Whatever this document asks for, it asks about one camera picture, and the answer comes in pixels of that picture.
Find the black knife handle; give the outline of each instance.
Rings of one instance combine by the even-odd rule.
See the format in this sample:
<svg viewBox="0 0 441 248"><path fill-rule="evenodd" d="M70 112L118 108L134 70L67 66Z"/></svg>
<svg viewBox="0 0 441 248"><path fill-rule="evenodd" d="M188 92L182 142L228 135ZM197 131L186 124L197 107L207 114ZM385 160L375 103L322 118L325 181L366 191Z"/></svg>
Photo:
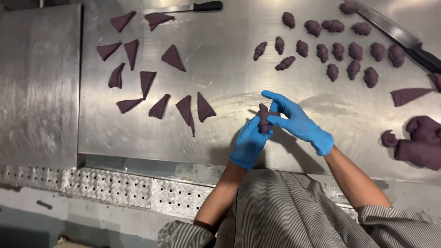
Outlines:
<svg viewBox="0 0 441 248"><path fill-rule="evenodd" d="M211 10L221 10L224 4L221 1L211 1L203 4L194 4L193 11L211 11Z"/></svg>
<svg viewBox="0 0 441 248"><path fill-rule="evenodd" d="M441 60L430 52L424 51L422 49L422 43L418 43L411 48L408 48L406 52L430 72L441 74Z"/></svg>

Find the stainless steel table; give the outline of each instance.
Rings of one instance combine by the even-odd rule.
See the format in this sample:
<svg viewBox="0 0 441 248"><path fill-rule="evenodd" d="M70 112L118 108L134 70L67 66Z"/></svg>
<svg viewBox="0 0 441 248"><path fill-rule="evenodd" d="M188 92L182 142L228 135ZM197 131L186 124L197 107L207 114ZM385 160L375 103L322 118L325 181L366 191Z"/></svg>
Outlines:
<svg viewBox="0 0 441 248"><path fill-rule="evenodd" d="M70 169L77 158L81 6L0 15L0 164Z"/></svg>
<svg viewBox="0 0 441 248"><path fill-rule="evenodd" d="M87 0L85 1L84 39L82 50L82 87L78 150L87 154L131 158L225 165L232 139L246 120L258 110L258 104L270 101L260 96L262 90L284 94L299 103L305 112L324 130L332 133L335 144L373 178L440 183L441 171L420 169L393 160L392 152L380 143L380 134L393 129L398 138L408 135L403 125L413 116L428 115L441 122L441 94L431 93L405 106L395 108L390 91L407 87L431 87L426 72L409 59L401 68L393 68L385 59L375 62L369 46L392 42L373 29L371 35L354 34L350 27L363 19L340 13L338 0L224 0L220 12L176 13L175 21L164 23L150 32L139 12L122 33L117 33L109 19L132 10L185 4L184 1ZM366 0L365 3L396 20L418 35L425 48L441 57L441 2L433 0ZM282 25L284 11L292 12L296 27ZM303 24L309 20L322 22L339 19L346 25L341 34L323 30L316 38ZM285 40L285 51L279 56L274 47L276 36ZM127 63L124 49L119 48L102 62L95 47L117 41L140 41L134 71L126 66L122 73L123 88L109 89L108 79L121 62ZM298 39L309 45L309 56L295 52ZM265 54L253 61L253 50L267 41ZM364 48L362 71L356 80L347 78L346 67L351 59L345 54L342 62L330 54L321 64L315 56L316 45L341 42L347 49L352 41ZM175 44L187 73L161 61L162 54ZM286 56L296 56L285 71L275 66ZM331 82L326 66L335 63L339 79ZM368 89L363 71L374 67L380 82ZM120 114L116 102L142 97L140 71L157 71L156 79L145 102L130 112ZM217 113L200 123L197 118L197 92L206 98ZM171 94L163 120L148 117L148 111L164 94ZM196 137L185 125L175 104L186 95L192 96L192 113ZM262 157L268 168L293 172L329 174L323 158L315 155L308 144L276 129L266 144Z"/></svg>

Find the purple dough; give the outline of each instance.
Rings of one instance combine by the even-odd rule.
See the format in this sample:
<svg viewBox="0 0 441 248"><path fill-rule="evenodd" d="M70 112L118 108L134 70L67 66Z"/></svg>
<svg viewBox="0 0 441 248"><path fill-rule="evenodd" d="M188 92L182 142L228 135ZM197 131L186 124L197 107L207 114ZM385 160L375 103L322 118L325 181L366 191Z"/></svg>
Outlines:
<svg viewBox="0 0 441 248"><path fill-rule="evenodd" d="M375 58L375 60L378 62L380 62L384 59L385 51L386 51L385 46L383 46L382 44L380 44L378 42L374 42L374 43L372 43L372 45L370 45L370 53Z"/></svg>
<svg viewBox="0 0 441 248"><path fill-rule="evenodd" d="M409 88L392 91L393 103L395 107L403 106L404 104L413 101L423 95L434 91L433 89L422 89L422 88Z"/></svg>
<svg viewBox="0 0 441 248"><path fill-rule="evenodd" d="M368 88L373 88L378 83L378 73L374 68L369 67L364 71L363 79Z"/></svg>
<svg viewBox="0 0 441 248"><path fill-rule="evenodd" d="M324 64L326 61L328 61L328 49L323 44L317 45L317 57L320 58L321 63Z"/></svg>
<svg viewBox="0 0 441 248"><path fill-rule="evenodd" d="M178 49L176 49L175 45L171 45L167 51L162 55L161 60L168 63L171 66L174 66L181 71L186 72L184 65L182 64L181 57L179 56Z"/></svg>
<svg viewBox="0 0 441 248"><path fill-rule="evenodd" d="M194 137L194 122L193 122L193 116L191 114L190 102L191 102L191 96L188 95L184 97L181 101L176 103L176 107L178 108L179 113L181 113L182 118L184 118L184 121L187 124L187 126L191 128L191 132L193 133L193 137Z"/></svg>
<svg viewBox="0 0 441 248"><path fill-rule="evenodd" d="M276 51L279 53L279 55L282 55L283 49L285 47L285 42L283 41L282 37L276 37L276 44L274 47L276 48Z"/></svg>
<svg viewBox="0 0 441 248"><path fill-rule="evenodd" d="M306 42L303 42L303 41L301 41L301 40L298 40L297 41L297 49L296 49L296 52L300 55L300 56L302 56L302 57L304 57L304 58L306 58L307 56L308 56L308 44L306 44Z"/></svg>
<svg viewBox="0 0 441 248"><path fill-rule="evenodd" d="M283 24L285 24L286 26L288 26L290 28L295 27L294 16L289 12L283 12L282 22L283 22Z"/></svg>
<svg viewBox="0 0 441 248"><path fill-rule="evenodd" d="M339 20L326 20L321 23L321 26L331 33L340 33L344 30L344 24Z"/></svg>
<svg viewBox="0 0 441 248"><path fill-rule="evenodd" d="M208 104L205 98L198 91L198 117L200 122L204 122L205 119L211 116L216 116L213 108Z"/></svg>
<svg viewBox="0 0 441 248"><path fill-rule="evenodd" d="M123 80L121 79L121 72L123 71L124 65L126 63L121 63L117 68L115 68L112 71L112 75L110 75L110 79L109 79L109 88L113 88L113 87L118 87L118 88L122 88L123 87Z"/></svg>
<svg viewBox="0 0 441 248"><path fill-rule="evenodd" d="M428 116L413 117L406 126L412 141L441 145L441 124Z"/></svg>
<svg viewBox="0 0 441 248"><path fill-rule="evenodd" d="M294 56L289 56L284 58L280 64L278 64L276 66L276 71L283 71L284 69L288 68L291 66L291 64L295 61L295 57Z"/></svg>
<svg viewBox="0 0 441 248"><path fill-rule="evenodd" d="M326 74L331 79L331 82L334 82L338 78L338 73L338 67L335 64L328 64Z"/></svg>
<svg viewBox="0 0 441 248"><path fill-rule="evenodd" d="M363 48L355 42L349 44L348 54L354 60L363 60Z"/></svg>
<svg viewBox="0 0 441 248"><path fill-rule="evenodd" d="M264 41L264 42L260 43L260 44L256 47L256 49L254 49L254 56L253 56L254 61L258 60L259 57L260 57L261 55L263 55L263 53L265 52L266 44L268 44L268 43L267 43L266 41Z"/></svg>
<svg viewBox="0 0 441 248"><path fill-rule="evenodd" d="M99 45L97 46L97 51L100 54L101 59L106 61L106 59L108 59L110 55L112 55L118 49L118 47L120 47L121 44L121 42L118 42L110 45Z"/></svg>
<svg viewBox="0 0 441 248"><path fill-rule="evenodd" d="M153 31L156 26L158 26L161 23L168 22L170 20L174 20L175 17L171 15L166 15L163 13L155 12L146 14L144 18L149 21L150 31Z"/></svg>
<svg viewBox="0 0 441 248"><path fill-rule="evenodd" d="M388 57L392 61L394 67L398 68L404 64L404 55L406 55L406 53L398 45L392 45L389 47Z"/></svg>
<svg viewBox="0 0 441 248"><path fill-rule="evenodd" d="M381 143L385 147L396 147L398 140L395 138L395 134L390 132L392 132L392 130L387 130L381 135Z"/></svg>
<svg viewBox="0 0 441 248"><path fill-rule="evenodd" d="M358 60L353 60L348 68L346 69L346 71L348 72L348 76L350 80L354 80L355 76L357 75L357 73L360 71L360 63L358 62Z"/></svg>
<svg viewBox="0 0 441 248"><path fill-rule="evenodd" d="M411 162L420 167L439 170L441 168L441 146L402 139L398 142L394 158Z"/></svg>
<svg viewBox="0 0 441 248"><path fill-rule="evenodd" d="M131 11L123 16L110 19L110 23L116 29L116 31L118 31L118 33L121 33L123 28L129 23L129 21L132 19L132 17L135 14L136 14L135 11Z"/></svg>
<svg viewBox="0 0 441 248"><path fill-rule="evenodd" d="M358 11L358 6L355 3L342 3L340 4L341 12L351 15Z"/></svg>
<svg viewBox="0 0 441 248"><path fill-rule="evenodd" d="M351 28L359 35L369 35L372 31L372 28L367 23L356 23Z"/></svg>
<svg viewBox="0 0 441 248"><path fill-rule="evenodd" d="M438 93L441 93L441 74L430 73L429 78L434 83L435 88L438 90Z"/></svg>
<svg viewBox="0 0 441 248"><path fill-rule="evenodd" d="M259 111L257 112L257 116L259 116L259 131L262 134L265 134L269 130L269 122L266 118L270 115L280 116L279 112L268 112L268 108L263 104L259 104Z"/></svg>
<svg viewBox="0 0 441 248"><path fill-rule="evenodd" d="M124 44L124 49L127 53L127 58L129 59L130 64L130 70L133 71L135 68L135 60L136 60L136 53L138 52L138 39L135 39L129 43Z"/></svg>
<svg viewBox="0 0 441 248"><path fill-rule="evenodd" d="M317 21L309 20L305 22L305 28L308 30L309 34L319 37L321 33L320 24Z"/></svg>
<svg viewBox="0 0 441 248"><path fill-rule="evenodd" d="M144 100L147 98L147 94L149 93L150 86L155 80L156 71L141 71L139 72L139 77L141 78L141 91Z"/></svg>
<svg viewBox="0 0 441 248"><path fill-rule="evenodd" d="M119 101L116 103L116 105L118 105L118 108L121 111L121 114L124 114L125 112L130 111L132 108L136 107L136 105L138 105L140 102L142 102L143 99L135 99L135 100L124 100L124 101Z"/></svg>
<svg viewBox="0 0 441 248"><path fill-rule="evenodd" d="M332 50L332 54L335 56L335 59L337 61L342 61L343 60L343 54L344 54L344 46L341 43L334 43L333 44L333 50Z"/></svg>
<svg viewBox="0 0 441 248"><path fill-rule="evenodd" d="M159 100L149 111L149 116L156 117L158 119L162 119L164 116L164 110L167 105L168 100L170 99L169 94L165 94L161 100Z"/></svg>

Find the kitchen knife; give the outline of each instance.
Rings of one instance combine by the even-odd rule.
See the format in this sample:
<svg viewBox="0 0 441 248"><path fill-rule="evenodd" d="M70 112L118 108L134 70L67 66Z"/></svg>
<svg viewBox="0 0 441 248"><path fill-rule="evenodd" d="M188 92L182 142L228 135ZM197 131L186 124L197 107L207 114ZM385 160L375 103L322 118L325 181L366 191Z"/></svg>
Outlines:
<svg viewBox="0 0 441 248"><path fill-rule="evenodd" d="M165 8L146 9L142 11L143 14L150 14L155 12L170 13L170 12L183 12L183 11L212 11L221 10L224 7L221 1L211 1L202 4L189 4L180 5Z"/></svg>
<svg viewBox="0 0 441 248"><path fill-rule="evenodd" d="M359 7L358 13L362 17L383 31L383 33L392 38L396 43L403 46L406 53L424 68L432 73L441 74L441 60L433 54L424 51L420 39L371 7L355 0L344 1L347 3L355 3Z"/></svg>

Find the hand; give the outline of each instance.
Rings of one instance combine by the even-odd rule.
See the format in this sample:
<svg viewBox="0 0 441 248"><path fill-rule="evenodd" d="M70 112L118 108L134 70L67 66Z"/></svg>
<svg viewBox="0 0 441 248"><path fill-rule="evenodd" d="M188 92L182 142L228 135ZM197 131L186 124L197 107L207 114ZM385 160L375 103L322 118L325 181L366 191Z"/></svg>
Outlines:
<svg viewBox="0 0 441 248"><path fill-rule="evenodd" d="M334 145L332 135L317 126L305 114L300 105L293 103L281 94L267 90L262 91L262 96L273 100L269 107L270 111L280 112L288 117L287 120L279 116L268 116L266 120L269 123L284 128L295 137L311 143L317 155L325 156L329 154Z"/></svg>
<svg viewBox="0 0 441 248"><path fill-rule="evenodd" d="M265 134L259 133L259 121L260 118L254 116L239 130L239 135L230 156L230 161L235 165L251 169L262 152L266 141L273 135L272 130L268 130Z"/></svg>

